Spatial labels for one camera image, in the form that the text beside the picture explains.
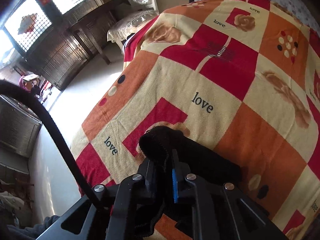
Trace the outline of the black knit pants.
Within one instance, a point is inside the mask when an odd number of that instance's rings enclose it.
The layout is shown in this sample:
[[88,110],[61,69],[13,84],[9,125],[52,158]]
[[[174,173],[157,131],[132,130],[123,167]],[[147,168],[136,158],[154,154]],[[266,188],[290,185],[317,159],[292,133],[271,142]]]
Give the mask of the black knit pants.
[[185,137],[179,130],[156,126],[140,138],[139,146],[146,159],[153,164],[151,192],[154,196],[151,209],[155,213],[155,225],[163,215],[171,219],[171,206],[174,203],[173,150],[177,151],[179,162],[187,164],[191,173],[208,183],[232,183],[237,186],[242,179],[239,165]]

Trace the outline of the patchwork love blanket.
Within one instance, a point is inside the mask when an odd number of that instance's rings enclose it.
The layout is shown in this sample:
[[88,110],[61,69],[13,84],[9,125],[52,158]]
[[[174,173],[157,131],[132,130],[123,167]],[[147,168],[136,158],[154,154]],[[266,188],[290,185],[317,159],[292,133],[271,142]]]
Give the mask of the patchwork love blanket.
[[140,137],[178,129],[241,166],[242,191],[289,239],[319,215],[319,35],[270,0],[205,0],[133,35],[124,71],[71,151],[90,185],[135,173]]

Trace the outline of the dark wooden desk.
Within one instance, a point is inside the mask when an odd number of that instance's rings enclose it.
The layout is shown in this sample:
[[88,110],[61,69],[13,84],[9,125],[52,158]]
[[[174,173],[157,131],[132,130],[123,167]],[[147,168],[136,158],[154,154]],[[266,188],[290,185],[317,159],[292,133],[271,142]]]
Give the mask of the dark wooden desk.
[[129,5],[129,2],[128,0],[110,0],[87,13],[69,27],[69,32],[80,44],[88,59],[95,57],[95,54],[90,50],[90,47],[93,46],[106,64],[111,63],[103,48],[107,43],[109,29],[117,23],[117,18],[114,15],[116,8],[122,4]]

